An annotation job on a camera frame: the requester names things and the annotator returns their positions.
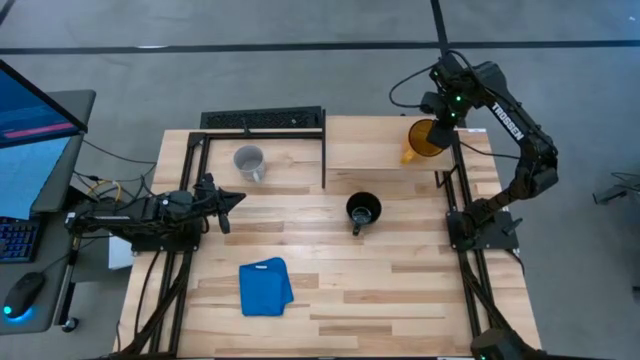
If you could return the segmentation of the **black floor stand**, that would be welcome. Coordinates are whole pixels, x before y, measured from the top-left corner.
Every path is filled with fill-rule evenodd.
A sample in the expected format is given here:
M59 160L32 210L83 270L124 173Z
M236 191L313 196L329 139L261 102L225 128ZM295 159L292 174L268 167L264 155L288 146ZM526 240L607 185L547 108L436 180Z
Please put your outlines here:
M595 204L606 205L612 200L630 194L640 195L640 174L611 172L610 175L616 178L618 182L605 190L594 192L592 198Z

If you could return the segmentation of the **grey side desk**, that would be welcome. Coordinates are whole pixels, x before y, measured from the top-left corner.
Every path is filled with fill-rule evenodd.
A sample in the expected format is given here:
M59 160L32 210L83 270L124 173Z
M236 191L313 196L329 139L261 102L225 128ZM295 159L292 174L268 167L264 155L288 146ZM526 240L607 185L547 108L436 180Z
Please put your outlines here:
M66 212L48 213L43 218L43 234L35 261L0 263L0 336L44 332L56 322L60 297L70 278L69 267L77 258L73 251L79 245L66 228ZM24 315L9 319L3 312L5 298L15 283L29 272L42 272L44 285Z

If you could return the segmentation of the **black glossy mug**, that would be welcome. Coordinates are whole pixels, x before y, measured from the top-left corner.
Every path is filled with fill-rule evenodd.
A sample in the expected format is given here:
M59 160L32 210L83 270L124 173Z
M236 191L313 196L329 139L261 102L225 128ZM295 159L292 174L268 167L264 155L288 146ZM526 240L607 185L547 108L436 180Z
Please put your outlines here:
M352 235L358 236L364 226L375 223L379 219L382 204L372 193L357 192L347 200L346 212L353 223Z

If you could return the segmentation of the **black frame rails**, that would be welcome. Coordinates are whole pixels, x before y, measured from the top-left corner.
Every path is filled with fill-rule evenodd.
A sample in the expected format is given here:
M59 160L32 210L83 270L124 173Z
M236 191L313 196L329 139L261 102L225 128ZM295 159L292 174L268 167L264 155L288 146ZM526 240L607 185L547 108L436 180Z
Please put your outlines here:
M452 175L455 172L458 173L462 199L464 201L463 204L470 205L471 191L466 174L466 165L464 163L463 153L461 150L461 140L457 131L454 131L451 149L453 152L454 169L449 175ZM455 201L456 194L453 189L453 180L449 179L445 184L448 199ZM486 258L483 250L477 244L477 240L479 238L476 239L473 236L467 237L465 235L463 220L463 212L458 211L457 206L453 205L450 211L446 214L446 221L449 231L450 245L457 253L458 257L472 340L475 340L489 329L510 330L510 325L495 305ZM475 275L470 265L467 255L469 252L474 253L476 268L480 275L479 278ZM481 330L479 313L476 306L478 301L485 308L485 312L487 314L489 329L486 331ZM493 359L491 355L478 355L476 350L472 350L472 356L478 360Z
M110 360L176 360L183 314L186 303L187 285L194 252L199 247L202 220L198 227L187 232L187 240L195 240L180 251L168 251L161 277L159 297L156 309L150 315L143 329L133 337L129 345L110 355ZM173 320L168 330L170 337L168 350L159 351L163 322L167 311L173 307Z

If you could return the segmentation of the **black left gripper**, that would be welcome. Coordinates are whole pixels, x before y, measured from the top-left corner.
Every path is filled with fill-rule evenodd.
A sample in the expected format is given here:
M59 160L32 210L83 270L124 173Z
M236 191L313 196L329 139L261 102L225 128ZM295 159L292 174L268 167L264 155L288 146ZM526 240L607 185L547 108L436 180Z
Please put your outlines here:
M245 193L220 191L211 173L205 173L193 189L194 206L205 215L226 214L246 198Z

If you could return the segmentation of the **black rear frame crossbar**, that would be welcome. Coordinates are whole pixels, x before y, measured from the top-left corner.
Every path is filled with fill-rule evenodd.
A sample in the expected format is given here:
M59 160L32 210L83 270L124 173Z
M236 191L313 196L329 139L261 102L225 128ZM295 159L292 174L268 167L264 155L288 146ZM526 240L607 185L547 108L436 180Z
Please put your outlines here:
M323 140L323 132L240 132L240 133L221 133L221 132L191 132L188 136L188 144L197 144L204 139L214 140L259 140L259 139L317 139Z

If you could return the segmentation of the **yellow mug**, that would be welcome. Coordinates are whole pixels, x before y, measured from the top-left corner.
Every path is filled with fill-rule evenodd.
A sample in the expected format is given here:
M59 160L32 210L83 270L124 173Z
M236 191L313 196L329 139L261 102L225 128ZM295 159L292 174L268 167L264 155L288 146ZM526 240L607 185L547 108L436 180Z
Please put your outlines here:
M401 157L403 165L420 157L434 157L441 154L444 149L430 143L427 138L434 128L436 121L433 119L421 119L415 122L409 129L404 143L404 153Z

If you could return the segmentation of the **backlit computer keyboard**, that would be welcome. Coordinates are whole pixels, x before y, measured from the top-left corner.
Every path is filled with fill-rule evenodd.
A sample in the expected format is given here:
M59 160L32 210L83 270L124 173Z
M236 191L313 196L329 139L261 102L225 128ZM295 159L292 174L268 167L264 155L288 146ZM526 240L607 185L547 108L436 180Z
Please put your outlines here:
M0 263L29 263L36 258L42 235L39 218L0 217Z

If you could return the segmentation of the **black right frame rails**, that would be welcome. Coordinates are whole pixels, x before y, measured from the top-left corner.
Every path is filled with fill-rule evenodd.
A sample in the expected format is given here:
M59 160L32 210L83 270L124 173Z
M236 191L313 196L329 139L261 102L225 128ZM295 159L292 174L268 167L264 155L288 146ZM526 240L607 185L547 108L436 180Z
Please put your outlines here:
M454 169L449 175L452 175L455 172L458 173L462 199L464 201L463 204L470 205L471 191L466 174L466 165L464 163L463 153L461 150L461 140L457 131L454 131L451 149L453 152ZM453 189L453 180L449 179L445 184L448 199L455 201L456 194ZM450 245L457 253L458 257L472 340L475 340L489 329L510 330L510 325L495 305L486 258L483 250L477 244L477 240L479 238L476 239L473 236L467 237L465 235L463 220L463 212L458 211L457 206L453 205L450 211L446 214L446 221L449 231ZM467 255L469 252L474 253L476 268L480 275L479 278L475 275L470 265ZM479 313L476 306L478 301L485 308L485 312L487 314L489 329L486 331L481 330ZM476 350L472 350L472 356L478 360L493 359L491 355L478 355Z

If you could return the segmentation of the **white box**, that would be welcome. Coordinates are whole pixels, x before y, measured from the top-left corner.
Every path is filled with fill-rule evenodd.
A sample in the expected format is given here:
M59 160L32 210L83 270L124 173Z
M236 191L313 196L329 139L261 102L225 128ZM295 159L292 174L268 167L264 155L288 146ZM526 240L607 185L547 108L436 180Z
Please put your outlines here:
M110 270L119 270L133 265L134 255L128 241L111 235L108 250L108 268Z

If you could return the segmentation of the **blue folded cloth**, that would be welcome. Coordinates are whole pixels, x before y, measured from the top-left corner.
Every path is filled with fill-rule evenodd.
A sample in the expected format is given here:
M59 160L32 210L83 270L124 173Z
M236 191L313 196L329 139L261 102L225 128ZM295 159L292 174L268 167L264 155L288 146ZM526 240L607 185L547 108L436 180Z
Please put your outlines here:
M241 312L244 316L282 316L294 301L285 261L274 257L241 265L238 272Z

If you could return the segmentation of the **grey speckled mug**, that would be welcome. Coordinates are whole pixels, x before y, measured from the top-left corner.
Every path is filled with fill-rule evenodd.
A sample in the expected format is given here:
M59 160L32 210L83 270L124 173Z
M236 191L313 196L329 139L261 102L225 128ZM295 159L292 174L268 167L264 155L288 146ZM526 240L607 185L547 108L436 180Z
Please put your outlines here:
M262 150L255 145L239 148L233 156L233 164L247 181L261 183L266 173L266 160Z

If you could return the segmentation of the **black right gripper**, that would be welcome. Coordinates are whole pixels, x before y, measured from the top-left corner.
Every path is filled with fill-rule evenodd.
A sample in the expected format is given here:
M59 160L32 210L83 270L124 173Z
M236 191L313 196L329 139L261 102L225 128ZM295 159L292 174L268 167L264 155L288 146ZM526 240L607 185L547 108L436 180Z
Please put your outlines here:
M438 120L450 121L457 124L464 120L469 112L469 102L459 91L426 92L419 105L421 112L433 114ZM455 126L444 124L441 129L435 121L430 125L426 136L429 144L437 148L449 148L456 135Z

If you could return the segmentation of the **black left frame rails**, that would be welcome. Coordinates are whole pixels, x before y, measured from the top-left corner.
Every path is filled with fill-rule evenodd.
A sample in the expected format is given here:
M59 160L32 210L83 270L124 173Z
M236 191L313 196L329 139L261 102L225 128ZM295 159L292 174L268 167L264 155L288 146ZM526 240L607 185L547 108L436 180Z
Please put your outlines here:
M176 360L183 314L186 303L187 285L194 252L199 247L202 220L198 227L187 232L187 240L195 240L180 251L168 251L161 277L159 297L156 309L150 315L143 329L133 337L129 345L110 355L110 360ZM173 307L173 320L168 330L170 337L168 350L159 351L163 322L167 311Z

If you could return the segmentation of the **black computer mouse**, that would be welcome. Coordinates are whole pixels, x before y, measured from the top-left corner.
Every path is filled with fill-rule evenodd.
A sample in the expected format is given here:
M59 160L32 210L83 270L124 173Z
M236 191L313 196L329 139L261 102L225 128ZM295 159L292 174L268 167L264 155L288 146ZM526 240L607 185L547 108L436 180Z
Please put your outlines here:
M23 317L31 309L45 282L42 272L29 272L22 276L5 297L3 315L12 320Z

